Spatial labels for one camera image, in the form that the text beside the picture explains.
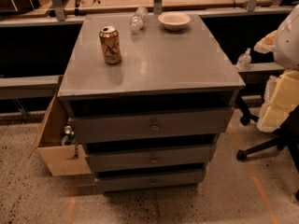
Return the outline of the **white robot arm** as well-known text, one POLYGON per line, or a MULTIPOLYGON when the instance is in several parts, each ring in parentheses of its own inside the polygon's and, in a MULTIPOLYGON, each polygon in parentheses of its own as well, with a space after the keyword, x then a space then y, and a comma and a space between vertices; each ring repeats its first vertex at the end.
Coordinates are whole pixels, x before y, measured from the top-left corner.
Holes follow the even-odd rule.
POLYGON ((274 60, 286 69, 299 69, 299 5, 277 29, 274 60))

